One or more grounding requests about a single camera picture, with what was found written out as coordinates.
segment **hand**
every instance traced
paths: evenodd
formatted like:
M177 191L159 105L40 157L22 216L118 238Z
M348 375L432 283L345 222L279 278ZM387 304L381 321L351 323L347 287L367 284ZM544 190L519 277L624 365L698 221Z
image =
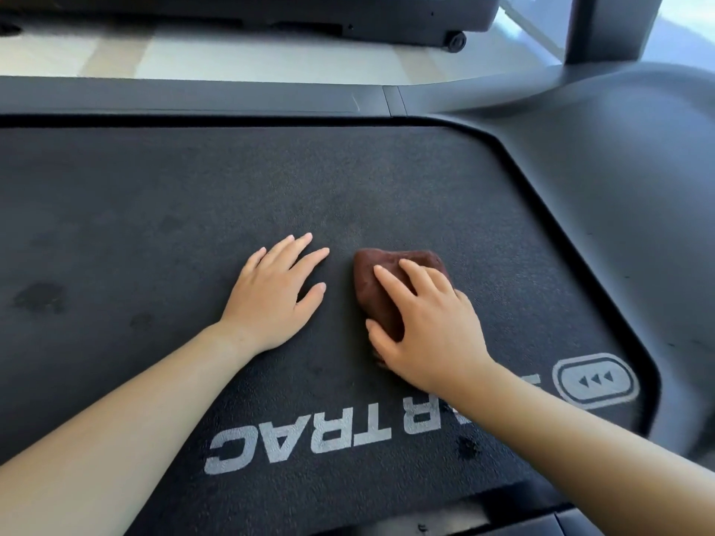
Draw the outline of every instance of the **hand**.
M377 265L375 276L397 305L405 323L402 342L380 324L366 322L370 341L388 368L413 386L447 400L458 391L479 387L496 363L489 357L479 318L469 299L452 288L436 269L400 260L417 294Z
M325 293L325 283L313 286L298 302L298 292L328 248L309 253L295 263L312 241L293 235L254 253L241 270L221 320L214 327L236 346L248 346L251 357L278 347L308 323Z

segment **forearm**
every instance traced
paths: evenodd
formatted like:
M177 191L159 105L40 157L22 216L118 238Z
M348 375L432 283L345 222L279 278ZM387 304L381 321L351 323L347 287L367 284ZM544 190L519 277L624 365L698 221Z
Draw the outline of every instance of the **forearm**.
M712 534L712 472L502 367L493 374L488 391L465 389L450 403L530 462L607 535Z
M120 535L252 356L207 329L0 468L0 532Z

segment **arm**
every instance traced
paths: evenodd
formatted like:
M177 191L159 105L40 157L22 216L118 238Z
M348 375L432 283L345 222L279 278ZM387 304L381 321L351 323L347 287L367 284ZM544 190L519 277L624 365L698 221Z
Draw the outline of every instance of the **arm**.
M298 290L328 254L310 234L254 253L221 320L0 468L0 533L121 535L231 378L277 347L322 301Z
M405 322L393 342L368 320L394 372L454 406L529 461L607 535L706 536L715 530L715 475L519 379L487 353L467 297L438 271L403 260L414 295L375 276Z

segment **brown cloth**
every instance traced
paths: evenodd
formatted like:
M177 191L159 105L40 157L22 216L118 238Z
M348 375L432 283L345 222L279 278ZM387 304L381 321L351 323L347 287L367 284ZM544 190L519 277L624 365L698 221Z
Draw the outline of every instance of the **brown cloth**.
M376 248L363 248L355 253L353 258L353 277L355 279L355 295L357 303L369 318L382 326L385 332L395 342L405 336L405 324L398 307L393 303L388 292L375 278L375 265L382 265L402 281L412 292L415 292L407 273L400 267L401 259L409 259L418 265L432 267L447 278L447 269L440 257L429 250L413 250L411 252L385 252Z

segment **wheel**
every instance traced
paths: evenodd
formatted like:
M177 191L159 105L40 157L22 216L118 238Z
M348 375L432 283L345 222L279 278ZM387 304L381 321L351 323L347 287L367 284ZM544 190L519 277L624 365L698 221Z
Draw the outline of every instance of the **wheel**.
M445 48L451 53L458 53L467 44L467 36L464 32L448 32L445 37Z
M13 35L20 35L22 33L22 28L10 24L9 22L0 22L0 37L12 37Z

